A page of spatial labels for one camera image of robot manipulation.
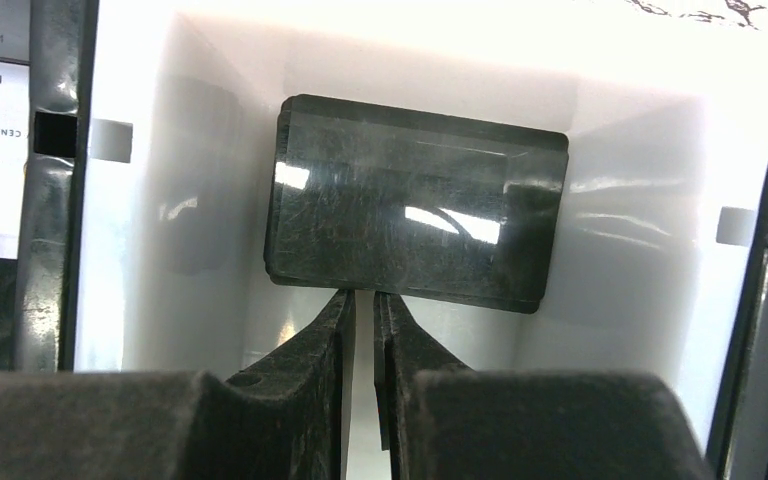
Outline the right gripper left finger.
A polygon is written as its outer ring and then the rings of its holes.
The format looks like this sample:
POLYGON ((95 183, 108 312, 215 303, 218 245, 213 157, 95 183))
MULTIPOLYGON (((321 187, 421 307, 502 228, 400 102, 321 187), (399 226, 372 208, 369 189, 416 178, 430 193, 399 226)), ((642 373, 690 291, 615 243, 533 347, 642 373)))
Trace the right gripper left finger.
POLYGON ((208 372, 0 372, 0 479, 341 479, 355 296, 208 372))

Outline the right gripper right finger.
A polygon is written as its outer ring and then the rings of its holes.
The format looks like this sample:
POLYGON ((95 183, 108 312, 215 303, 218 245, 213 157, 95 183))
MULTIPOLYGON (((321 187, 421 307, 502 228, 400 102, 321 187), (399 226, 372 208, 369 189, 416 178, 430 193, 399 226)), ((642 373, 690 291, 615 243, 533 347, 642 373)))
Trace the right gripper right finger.
POLYGON ((395 479, 710 479, 658 377, 630 371, 480 372, 373 301, 382 447, 395 479))

